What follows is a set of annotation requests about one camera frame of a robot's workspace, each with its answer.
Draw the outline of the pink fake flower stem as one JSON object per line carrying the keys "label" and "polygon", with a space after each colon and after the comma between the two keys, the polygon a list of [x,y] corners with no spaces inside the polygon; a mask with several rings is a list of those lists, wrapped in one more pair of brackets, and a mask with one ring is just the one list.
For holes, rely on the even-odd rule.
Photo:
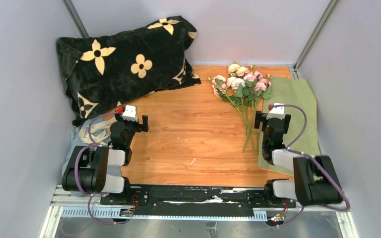
{"label": "pink fake flower stem", "polygon": [[241,66],[235,61],[228,66],[227,73],[229,77],[226,79],[226,87],[232,91],[232,94],[227,96],[227,99],[244,120],[246,127],[242,148],[242,152],[245,152],[248,145],[254,148],[252,113],[257,104],[257,94],[254,91],[254,86],[258,82],[259,72],[255,70],[254,65]]}
{"label": "pink fake flower stem", "polygon": [[226,79],[227,78],[221,75],[217,75],[215,77],[209,77],[208,81],[211,83],[214,95],[231,105],[230,101],[227,99],[227,96],[231,95],[232,91],[227,89]]}
{"label": "pink fake flower stem", "polygon": [[253,113],[253,122],[254,122],[255,112],[260,103],[260,100],[264,98],[264,93],[271,86],[270,75],[263,77],[263,75],[260,72],[255,71],[255,72],[249,72],[245,74],[243,79],[254,83],[254,86],[253,86],[253,90],[255,94],[254,113]]}
{"label": "pink fake flower stem", "polygon": [[229,79],[230,89],[233,91],[233,95],[230,98],[232,99],[233,106],[237,109],[246,125],[246,137],[242,152],[245,152],[247,146],[250,145],[252,152],[255,154],[257,150],[253,138],[254,83],[238,77],[231,77]]}

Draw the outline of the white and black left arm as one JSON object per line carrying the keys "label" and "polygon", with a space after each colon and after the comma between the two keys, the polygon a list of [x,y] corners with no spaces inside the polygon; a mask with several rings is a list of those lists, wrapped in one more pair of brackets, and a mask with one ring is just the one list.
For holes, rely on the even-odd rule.
{"label": "white and black left arm", "polygon": [[120,205],[128,204],[132,191],[129,181],[119,172],[110,173],[110,168],[127,166],[132,157],[131,143],[136,133],[147,132],[148,116],[132,117],[131,112],[122,110],[111,113],[111,120],[100,115],[87,120],[81,128],[85,141],[76,145],[66,164],[62,176],[65,191],[113,193]]}

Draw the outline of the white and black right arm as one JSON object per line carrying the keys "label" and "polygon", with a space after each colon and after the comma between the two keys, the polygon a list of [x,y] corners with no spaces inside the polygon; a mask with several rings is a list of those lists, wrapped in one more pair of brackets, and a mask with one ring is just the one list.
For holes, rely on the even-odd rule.
{"label": "white and black right arm", "polygon": [[310,157],[287,150],[284,135],[288,132],[290,120],[291,115],[285,113],[257,111],[255,114],[254,127],[263,133],[263,159],[268,165],[294,173],[293,180],[268,180],[264,186],[264,202],[270,207],[276,207],[286,199],[296,200],[303,206],[341,203],[341,187],[329,156]]}

